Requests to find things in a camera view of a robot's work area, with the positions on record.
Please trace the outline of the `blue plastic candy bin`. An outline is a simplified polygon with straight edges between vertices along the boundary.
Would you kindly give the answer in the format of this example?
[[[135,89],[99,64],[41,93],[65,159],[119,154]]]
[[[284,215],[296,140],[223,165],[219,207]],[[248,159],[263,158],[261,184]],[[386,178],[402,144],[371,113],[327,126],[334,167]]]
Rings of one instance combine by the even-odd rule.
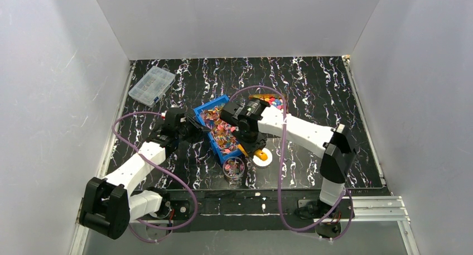
[[[210,129],[210,132],[207,134],[210,147],[220,165],[223,165],[231,157],[243,156],[243,153],[237,147],[238,142],[236,138],[231,134],[235,127],[219,118],[223,106],[228,101],[228,96],[222,95],[193,109],[197,121]]]

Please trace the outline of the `yellow plastic scoop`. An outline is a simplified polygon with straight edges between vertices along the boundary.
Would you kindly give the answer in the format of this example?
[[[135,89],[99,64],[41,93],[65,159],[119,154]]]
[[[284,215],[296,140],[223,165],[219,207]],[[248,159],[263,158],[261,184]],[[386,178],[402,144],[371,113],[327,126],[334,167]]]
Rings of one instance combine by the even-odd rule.
[[[244,147],[241,144],[238,144],[237,148],[245,157],[249,157],[249,153],[244,149]],[[267,161],[268,160],[268,155],[261,149],[254,150],[252,152],[252,155],[257,157],[261,161]]]

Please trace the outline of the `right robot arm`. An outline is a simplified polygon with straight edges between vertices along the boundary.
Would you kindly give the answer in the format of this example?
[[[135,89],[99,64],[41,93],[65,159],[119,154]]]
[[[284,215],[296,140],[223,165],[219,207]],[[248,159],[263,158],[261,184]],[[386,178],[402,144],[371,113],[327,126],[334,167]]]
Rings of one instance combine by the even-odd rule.
[[[220,112],[220,119],[235,128],[233,136],[239,149],[260,164],[269,163],[265,150],[267,136],[290,141],[321,158],[322,186],[319,202],[334,206],[342,194],[351,164],[355,158],[355,143],[347,126],[320,126],[271,106],[265,100],[250,99],[245,105],[228,102]]]

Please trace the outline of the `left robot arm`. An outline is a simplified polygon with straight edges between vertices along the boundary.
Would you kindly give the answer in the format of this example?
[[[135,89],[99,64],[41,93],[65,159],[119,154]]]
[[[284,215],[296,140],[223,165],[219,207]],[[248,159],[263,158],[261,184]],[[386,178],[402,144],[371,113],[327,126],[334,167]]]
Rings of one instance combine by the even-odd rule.
[[[115,129],[112,132],[135,151],[123,165],[103,178],[93,177],[85,187],[79,212],[79,224],[110,239],[118,239],[133,220],[156,213],[165,204],[166,193],[147,189],[134,194],[138,184],[156,169],[179,182],[197,198],[190,187],[175,174],[161,167],[181,142],[195,143],[210,132],[205,125],[181,108],[157,113],[157,122],[141,147],[128,142]]]

